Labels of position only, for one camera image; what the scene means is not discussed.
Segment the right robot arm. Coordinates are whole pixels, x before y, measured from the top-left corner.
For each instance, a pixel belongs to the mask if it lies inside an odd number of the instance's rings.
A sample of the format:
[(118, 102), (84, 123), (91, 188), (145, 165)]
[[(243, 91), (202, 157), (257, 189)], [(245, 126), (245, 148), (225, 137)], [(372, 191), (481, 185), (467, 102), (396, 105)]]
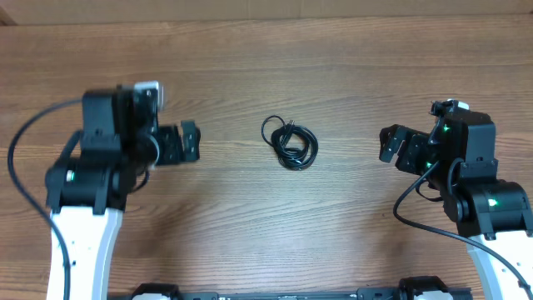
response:
[(417, 175), (437, 190), (456, 232), (421, 224), (399, 212), (405, 225), (464, 242), (488, 299), (532, 297), (532, 209), (525, 189), (497, 177), (496, 125), (483, 112), (454, 108), (434, 111), (431, 132), (402, 125), (379, 134), (383, 162)]

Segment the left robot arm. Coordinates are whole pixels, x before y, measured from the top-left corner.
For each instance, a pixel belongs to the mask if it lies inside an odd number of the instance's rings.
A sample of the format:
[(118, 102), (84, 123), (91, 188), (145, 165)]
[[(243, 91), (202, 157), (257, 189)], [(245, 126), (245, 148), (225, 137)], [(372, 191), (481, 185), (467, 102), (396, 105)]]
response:
[(160, 125), (163, 105), (157, 81), (82, 96), (82, 130), (45, 177), (47, 206), (59, 230), (52, 238), (47, 298), (107, 298), (112, 253), (137, 178), (155, 166), (199, 159), (199, 128), (193, 121)]

